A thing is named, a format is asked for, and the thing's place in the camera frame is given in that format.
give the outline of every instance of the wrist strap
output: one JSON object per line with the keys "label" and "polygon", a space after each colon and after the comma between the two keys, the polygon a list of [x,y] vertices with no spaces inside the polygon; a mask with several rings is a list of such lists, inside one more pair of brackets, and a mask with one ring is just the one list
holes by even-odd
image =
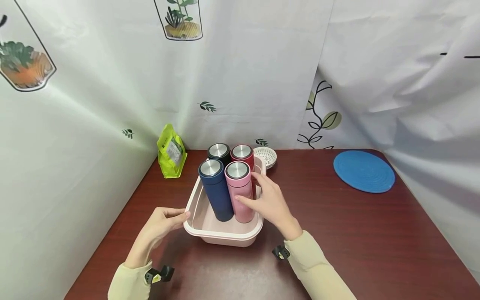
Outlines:
{"label": "wrist strap", "polygon": [[275,249],[272,250],[272,253],[279,261],[290,257],[290,252],[283,245],[276,246]]}
{"label": "wrist strap", "polygon": [[169,282],[172,279],[174,271],[174,268],[167,265],[163,266],[161,271],[151,268],[145,273],[145,281],[147,284],[153,284],[158,281]]}

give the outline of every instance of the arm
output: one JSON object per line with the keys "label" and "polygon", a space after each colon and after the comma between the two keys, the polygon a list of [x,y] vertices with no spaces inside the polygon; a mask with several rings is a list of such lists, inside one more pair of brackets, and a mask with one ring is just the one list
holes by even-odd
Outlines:
{"label": "arm", "polygon": [[108,300],[148,300],[150,285],[145,273],[152,268],[150,252],[172,230],[182,227],[190,217],[184,209],[157,207],[133,243],[108,289]]}
{"label": "arm", "polygon": [[252,173],[252,176],[262,187],[262,197],[252,200],[237,196],[236,199],[261,214],[282,233],[285,248],[290,252],[288,262],[310,297],[313,300],[355,300],[315,239],[301,229],[290,213],[280,187],[265,175]]}
{"label": "arm", "polygon": [[286,240],[285,248],[290,252],[288,262],[313,300],[356,299],[310,233]]}

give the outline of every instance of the pink thermos bottle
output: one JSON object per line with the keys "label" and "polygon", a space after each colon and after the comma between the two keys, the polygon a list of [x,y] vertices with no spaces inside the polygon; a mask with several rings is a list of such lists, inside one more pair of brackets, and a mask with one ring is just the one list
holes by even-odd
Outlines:
{"label": "pink thermos bottle", "polygon": [[[232,151],[230,152],[230,156],[232,157],[232,161],[243,161],[248,164],[250,167],[250,171],[255,171],[255,157],[253,156],[253,149],[248,145],[238,145],[235,146]],[[252,191],[253,191],[253,198],[256,198],[256,187],[255,184],[252,182]]]}
{"label": "pink thermos bottle", "polygon": [[225,179],[227,179],[228,192],[232,200],[233,213],[240,223],[248,223],[253,219],[255,212],[235,199],[240,195],[252,198],[252,177],[250,167],[242,161],[234,161],[225,168]]}

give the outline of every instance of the green plastic bag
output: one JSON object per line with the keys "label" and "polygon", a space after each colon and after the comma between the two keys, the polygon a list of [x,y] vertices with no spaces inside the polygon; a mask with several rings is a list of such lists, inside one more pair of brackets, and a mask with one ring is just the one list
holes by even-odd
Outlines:
{"label": "green plastic bag", "polygon": [[163,177],[180,177],[187,159],[187,152],[180,136],[173,130],[172,124],[165,125],[156,145],[158,147],[158,163]]}

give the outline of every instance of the white backdrop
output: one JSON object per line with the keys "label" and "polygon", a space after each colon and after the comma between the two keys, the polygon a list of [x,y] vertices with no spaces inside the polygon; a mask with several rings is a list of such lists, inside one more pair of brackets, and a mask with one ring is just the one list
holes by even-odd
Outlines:
{"label": "white backdrop", "polygon": [[319,70],[480,282],[479,12],[474,0],[336,0]]}
{"label": "white backdrop", "polygon": [[183,32],[167,0],[2,2],[2,299],[67,293],[165,123],[193,149],[295,146],[333,0],[190,2]]}
{"label": "white backdrop", "polygon": [[38,53],[18,77],[0,51],[5,299],[65,295],[169,122],[193,149],[373,145],[480,278],[477,2],[193,2],[192,41],[167,0],[2,3],[0,43]]}

